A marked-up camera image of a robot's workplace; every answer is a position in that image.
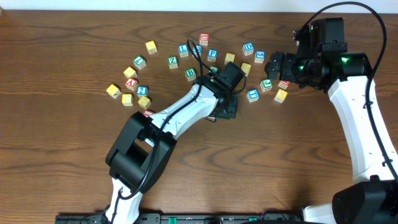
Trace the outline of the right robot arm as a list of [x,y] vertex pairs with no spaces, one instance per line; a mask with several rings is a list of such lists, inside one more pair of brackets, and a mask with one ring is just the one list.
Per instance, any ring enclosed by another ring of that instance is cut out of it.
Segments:
[[318,19],[295,32],[296,54],[275,52],[264,68],[270,80],[324,91],[346,136],[353,167],[351,187],[330,203],[307,206],[314,223],[396,223],[397,152],[387,132],[370,79],[366,54],[348,52],[340,17]]

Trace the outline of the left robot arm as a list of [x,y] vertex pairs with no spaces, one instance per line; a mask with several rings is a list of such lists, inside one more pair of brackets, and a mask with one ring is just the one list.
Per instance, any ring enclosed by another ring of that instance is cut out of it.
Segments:
[[198,120],[233,118],[237,85],[244,72],[229,62],[220,72],[197,77],[190,91],[168,108],[145,116],[134,113],[122,128],[105,162],[113,195],[105,223],[134,223],[142,196],[159,180],[180,137]]

